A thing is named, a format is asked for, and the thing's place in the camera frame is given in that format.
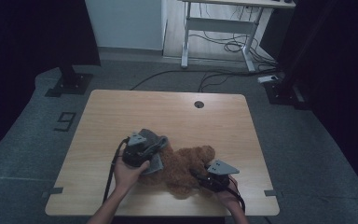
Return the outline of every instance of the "person's arm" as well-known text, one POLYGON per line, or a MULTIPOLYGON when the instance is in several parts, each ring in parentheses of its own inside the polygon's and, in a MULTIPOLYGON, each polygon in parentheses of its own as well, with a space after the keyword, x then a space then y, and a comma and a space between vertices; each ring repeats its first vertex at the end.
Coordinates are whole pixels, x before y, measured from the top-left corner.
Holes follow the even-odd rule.
POLYGON ((149 167, 150 161, 145 161, 139 168, 133 168, 124 163, 121 156, 117 158, 115 166, 115 180, 116 185, 112 194, 101 205, 97 212, 92 216, 88 224, 109 224, 112 222, 113 217, 117 211, 118 205, 130 191, 133 185, 138 180, 139 175, 147 167, 149 167))
MULTIPOLYGON (((229 183, 229 188, 234 191, 237 191, 237 181, 230 176, 229 177, 232 181, 229 183)), ((232 195, 228 191, 221 191, 216 193, 217 198, 219 201, 228 209, 231 213, 232 217, 236 224, 249 224, 249 220, 246 215, 243 213, 240 202, 238 199, 232 195)))

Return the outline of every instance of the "brown stuffed animal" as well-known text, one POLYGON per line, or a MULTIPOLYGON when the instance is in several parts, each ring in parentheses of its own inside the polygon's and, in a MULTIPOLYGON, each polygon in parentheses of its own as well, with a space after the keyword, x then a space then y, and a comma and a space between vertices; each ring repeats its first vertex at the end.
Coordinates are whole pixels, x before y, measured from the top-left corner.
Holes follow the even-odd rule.
MULTIPOLYGON (((139 182, 146 185, 157 185, 162 181, 167 184, 168 189, 175 195, 186 196, 192 189, 199 189, 198 180, 190 173, 190 169, 207 175, 205 165, 214 159, 214 149, 210 146, 187 147, 173 151, 168 144, 159 152, 164 168, 151 175, 141 175, 139 182)), ((206 189, 201 191, 206 196, 212 195, 206 189)))

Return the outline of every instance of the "person's left hand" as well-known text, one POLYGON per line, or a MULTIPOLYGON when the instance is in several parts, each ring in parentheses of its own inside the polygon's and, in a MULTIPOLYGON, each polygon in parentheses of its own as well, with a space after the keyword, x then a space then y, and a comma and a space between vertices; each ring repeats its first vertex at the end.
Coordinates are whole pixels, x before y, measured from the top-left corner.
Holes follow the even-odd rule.
POLYGON ((116 187, 115 189, 124 190, 128 192, 130 188, 136 183, 139 178, 139 175, 150 166, 150 161, 145 161, 140 167, 131 167, 124 163, 122 160, 123 152, 120 151, 119 156, 116 161, 115 166, 115 180, 116 187))

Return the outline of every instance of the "desk leg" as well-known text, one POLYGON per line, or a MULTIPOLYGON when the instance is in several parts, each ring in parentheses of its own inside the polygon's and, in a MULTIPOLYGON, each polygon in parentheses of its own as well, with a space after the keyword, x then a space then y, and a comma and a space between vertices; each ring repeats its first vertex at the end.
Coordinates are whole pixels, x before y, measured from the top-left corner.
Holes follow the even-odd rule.
POLYGON ((191 3, 188 3, 187 6, 187 15, 186 15, 186 25, 185 25, 185 42, 183 43, 183 49, 182 49, 182 68, 187 68, 187 60, 188 60, 188 26, 190 23, 190 9, 191 9, 191 3))
POLYGON ((261 18, 261 14, 263 13, 263 9, 264 9, 263 7, 260 7, 258 9, 257 18, 254 21, 252 31, 250 33, 248 40, 246 41, 245 48, 242 49, 242 54, 243 54, 243 57, 245 58, 246 65, 248 66, 249 72, 255 72, 255 67, 254 67, 254 64, 252 61, 253 57, 252 57, 252 54, 250 53, 250 48, 252 46, 253 40, 255 39, 255 32, 257 31, 258 23, 260 22, 260 18, 261 18))

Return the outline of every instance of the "white power adapter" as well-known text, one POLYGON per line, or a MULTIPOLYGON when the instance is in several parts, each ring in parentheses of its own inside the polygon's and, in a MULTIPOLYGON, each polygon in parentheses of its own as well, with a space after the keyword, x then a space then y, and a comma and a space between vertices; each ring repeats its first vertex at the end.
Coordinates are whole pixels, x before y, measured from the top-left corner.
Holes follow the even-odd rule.
POLYGON ((277 81, 278 77, 276 76, 267 76, 267 77, 260 77, 257 79, 258 83, 270 82, 270 81, 277 81))

